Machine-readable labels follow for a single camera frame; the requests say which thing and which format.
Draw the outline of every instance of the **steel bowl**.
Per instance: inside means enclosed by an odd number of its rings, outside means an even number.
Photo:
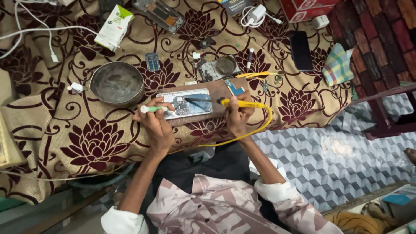
[[[133,65],[109,62],[92,74],[89,89],[107,105],[128,108],[144,96],[144,80]]]

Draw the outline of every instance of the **phone screen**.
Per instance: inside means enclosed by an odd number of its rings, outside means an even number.
[[[292,59],[300,72],[313,71],[312,57],[305,31],[289,31]]]

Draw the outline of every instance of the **cuff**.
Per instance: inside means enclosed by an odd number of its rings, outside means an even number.
[[[107,234],[145,234],[149,232],[144,216],[111,207],[101,217],[101,226]]]
[[[254,188],[260,196],[271,203],[278,203],[284,200],[293,199],[296,187],[290,182],[283,184],[264,184],[258,180],[254,184]]]

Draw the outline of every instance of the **brown floral fabric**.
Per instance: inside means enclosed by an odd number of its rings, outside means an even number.
[[[72,82],[89,85],[100,65],[124,61],[135,66],[145,79],[143,102],[155,97],[158,89],[177,87],[193,81],[197,73],[192,66],[192,52],[198,51],[213,60],[221,55],[236,56],[243,72],[284,70],[281,84],[274,77],[263,81],[248,79],[254,101],[273,110],[268,129],[289,127],[325,127],[351,102],[349,82],[327,87],[321,68],[332,46],[332,37],[325,29],[315,31],[305,23],[288,24],[283,10],[274,0],[262,0],[271,15],[283,20],[279,25],[266,18],[256,29],[239,24],[240,15],[231,17],[217,1],[166,0],[186,19],[176,34],[161,29],[131,6],[124,7],[135,18],[121,46],[115,52],[94,43],[94,34],[79,28],[53,31],[52,47],[59,62],[53,63],[49,51],[49,32],[36,31],[23,35],[20,45],[0,68],[9,72],[20,99],[0,107],[19,149],[27,163],[9,168],[26,176],[63,179],[80,174],[111,170],[116,164],[143,160],[149,147],[146,132],[131,120],[134,108],[119,109],[101,103],[91,92],[81,94],[66,90]],[[76,0],[69,6],[27,4],[31,12],[50,27],[80,25],[94,31],[100,29],[98,2]],[[43,27],[28,13],[19,13],[22,28]],[[1,34],[17,30],[14,3],[0,2]],[[304,30],[310,44],[314,70],[299,72],[291,59],[288,30]],[[212,37],[214,43],[200,50],[199,43]],[[3,40],[0,51],[7,51],[18,39]],[[252,65],[245,67],[249,48],[254,48]],[[144,55],[159,55],[160,71],[149,72]],[[267,113],[256,109],[248,129],[265,123]],[[171,151],[184,149],[230,137],[224,117],[208,119],[173,128],[175,144]],[[36,181],[0,174],[0,195],[31,204],[42,202],[54,194],[64,181]]]

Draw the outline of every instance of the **shirt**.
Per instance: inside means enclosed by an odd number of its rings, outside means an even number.
[[[291,232],[263,218],[258,194],[273,204],[279,219]],[[187,194],[163,179],[147,215],[159,233],[303,233],[342,234],[297,192],[290,182],[254,187],[243,181],[195,174],[192,193]],[[147,234],[143,215],[112,207],[101,224],[108,234]]]

